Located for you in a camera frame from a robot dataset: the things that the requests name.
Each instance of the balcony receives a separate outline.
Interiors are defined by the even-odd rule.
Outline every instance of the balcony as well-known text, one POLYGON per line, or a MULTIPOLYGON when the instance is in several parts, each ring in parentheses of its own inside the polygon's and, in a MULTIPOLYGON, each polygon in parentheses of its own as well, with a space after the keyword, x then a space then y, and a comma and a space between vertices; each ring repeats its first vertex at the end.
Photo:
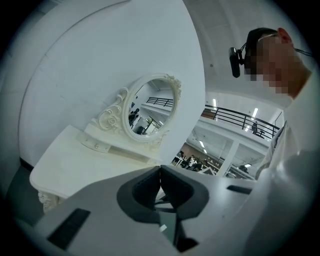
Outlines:
POLYGON ((153 105, 160 105, 163 107, 172 107, 174 104, 174 100, 170 98, 150 97, 146 103, 153 104, 153 105))
POLYGON ((211 105, 205 105, 201 116, 216 121, 228 122, 246 132, 250 131, 250 133, 265 140, 271 140, 280 129, 271 123, 252 117, 251 115, 211 105))

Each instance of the person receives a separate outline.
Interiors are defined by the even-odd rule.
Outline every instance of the person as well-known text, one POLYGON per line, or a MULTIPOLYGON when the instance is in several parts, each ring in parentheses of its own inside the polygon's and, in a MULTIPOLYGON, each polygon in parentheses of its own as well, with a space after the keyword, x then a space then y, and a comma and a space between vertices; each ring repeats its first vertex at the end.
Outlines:
POLYGON ((292 99, 283 112, 284 126, 272 138, 258 167, 255 176, 258 179, 263 169, 275 168, 298 151, 320 148, 319 69, 316 67, 311 72, 304 65, 283 28, 264 27, 250 31, 247 36, 244 69, 252 80, 262 76, 276 93, 287 94, 292 99))
POLYGON ((195 158, 194 158, 194 156, 192 155, 192 156, 191 156, 191 159, 190 159, 190 162, 189 162, 189 164, 188 164, 187 170, 189 170, 189 169, 194 165, 194 163, 195 163, 195 158))
POLYGON ((173 162, 178 163, 178 162, 180 161, 179 158, 182 158, 182 159, 183 159, 183 157, 184 157, 184 153, 183 153, 182 151, 180 151, 180 152, 179 152, 178 154, 176 154, 176 156, 174 157, 173 162))
POLYGON ((256 135, 258 132, 258 123, 257 121, 253 123, 252 125, 252 134, 256 135))
POLYGON ((138 112, 139 112, 139 108, 137 108, 133 113, 131 113, 128 117, 129 119, 129 125, 130 127, 133 125, 134 121, 136 120, 136 118, 139 116, 138 112))
POLYGON ((181 163, 181 167, 182 168, 186 168, 187 166, 189 166, 189 163, 190 163, 190 161, 191 161, 191 156, 189 156, 189 158, 187 159, 187 156, 185 156, 185 160, 184 161, 182 161, 182 163, 181 163))
POLYGON ((193 171, 199 172, 202 170, 204 164, 199 160, 198 163, 194 166, 193 171))
POLYGON ((240 165, 240 166, 239 166, 239 170, 241 170, 241 171, 243 171, 243 172, 245 172, 245 173, 248 173, 248 168, 245 167, 244 165, 240 165))
POLYGON ((135 118, 134 118, 134 120, 133 120, 133 122, 132 122, 132 124, 131 124, 131 129, 134 129, 134 126, 136 125, 135 121, 138 121, 138 117, 139 117, 139 115, 136 114, 136 115, 135 115, 135 118))
POLYGON ((193 171, 199 161, 199 158, 195 158, 193 164, 189 167, 189 170, 193 171))

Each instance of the curved white wall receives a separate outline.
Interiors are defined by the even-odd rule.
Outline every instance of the curved white wall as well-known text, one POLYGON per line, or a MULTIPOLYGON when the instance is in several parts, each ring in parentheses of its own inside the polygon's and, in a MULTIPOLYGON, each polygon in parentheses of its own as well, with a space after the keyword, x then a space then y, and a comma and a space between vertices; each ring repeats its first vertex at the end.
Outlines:
POLYGON ((182 82, 174 129, 160 149, 160 157, 169 163, 205 104, 200 46, 182 0, 117 4, 65 33, 29 82, 19 120, 20 156, 35 165, 66 126, 83 130, 120 88, 151 73, 168 73, 182 82))
POLYGON ((10 49, 14 52, 12 59, 4 64, 7 70, 0 92, 0 122, 3 124, 0 125, 0 188, 3 195, 20 166, 18 126, 21 106, 40 61, 70 27, 94 12, 123 1, 68 0, 50 11, 50 8, 45 8, 48 13, 25 33, 19 43, 14 42, 14 47, 11 45, 10 49))

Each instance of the black cable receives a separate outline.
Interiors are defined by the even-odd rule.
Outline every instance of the black cable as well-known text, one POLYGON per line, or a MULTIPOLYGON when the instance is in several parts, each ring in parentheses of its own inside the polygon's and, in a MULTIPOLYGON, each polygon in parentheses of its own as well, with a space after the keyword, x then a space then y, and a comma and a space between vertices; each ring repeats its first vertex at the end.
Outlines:
POLYGON ((244 50, 246 44, 247 44, 247 43, 245 43, 245 44, 240 48, 240 51, 241 51, 241 52, 244 50))
POLYGON ((314 58, 314 56, 312 55, 312 53, 310 52, 307 52, 307 51, 304 51, 304 50, 300 50, 300 49, 297 49, 297 48, 294 48, 298 53, 301 53, 303 55, 306 55, 306 56, 309 56, 309 57, 312 57, 314 58))

